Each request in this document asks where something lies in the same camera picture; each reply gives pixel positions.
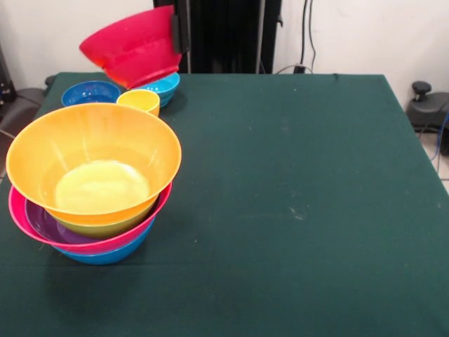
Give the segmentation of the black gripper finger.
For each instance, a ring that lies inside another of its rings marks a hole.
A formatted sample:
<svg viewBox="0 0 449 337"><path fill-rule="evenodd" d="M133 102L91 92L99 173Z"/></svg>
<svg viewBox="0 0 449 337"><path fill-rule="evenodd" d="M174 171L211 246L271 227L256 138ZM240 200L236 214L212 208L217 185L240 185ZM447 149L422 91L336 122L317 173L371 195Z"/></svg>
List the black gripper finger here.
<svg viewBox="0 0 449 337"><path fill-rule="evenodd" d="M172 40L175 52L184 54L189 51L189 26L186 15L173 14L171 17Z"/></svg>

